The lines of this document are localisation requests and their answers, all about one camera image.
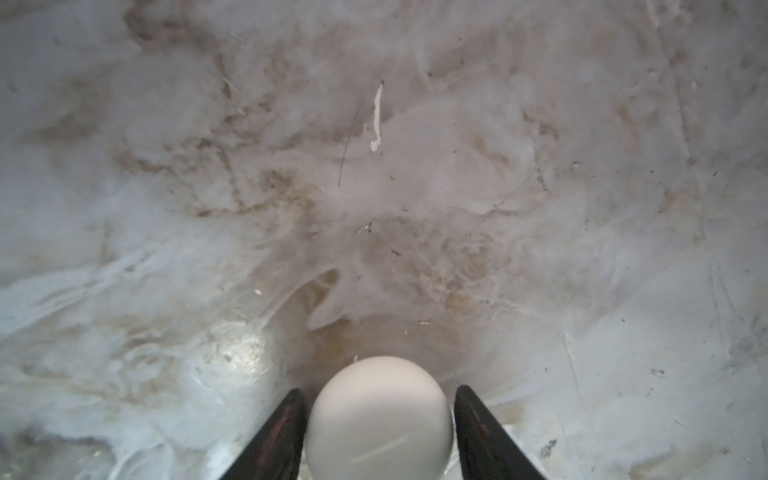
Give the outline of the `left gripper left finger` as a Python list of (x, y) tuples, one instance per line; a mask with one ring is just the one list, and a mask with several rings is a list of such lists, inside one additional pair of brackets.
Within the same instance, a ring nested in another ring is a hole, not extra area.
[(221, 480), (296, 480), (307, 429), (308, 403), (290, 390)]

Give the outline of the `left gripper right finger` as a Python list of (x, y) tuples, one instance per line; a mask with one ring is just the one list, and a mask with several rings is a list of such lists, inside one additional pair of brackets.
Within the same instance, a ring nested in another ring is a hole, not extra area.
[(468, 385), (455, 394), (454, 419), (464, 480), (544, 480)]

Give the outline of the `white earbud charging case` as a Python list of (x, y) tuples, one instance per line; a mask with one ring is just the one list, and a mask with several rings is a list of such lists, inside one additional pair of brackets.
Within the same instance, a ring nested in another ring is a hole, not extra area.
[(440, 479), (453, 446), (445, 393), (419, 365), (359, 360), (317, 396), (305, 438), (314, 479)]

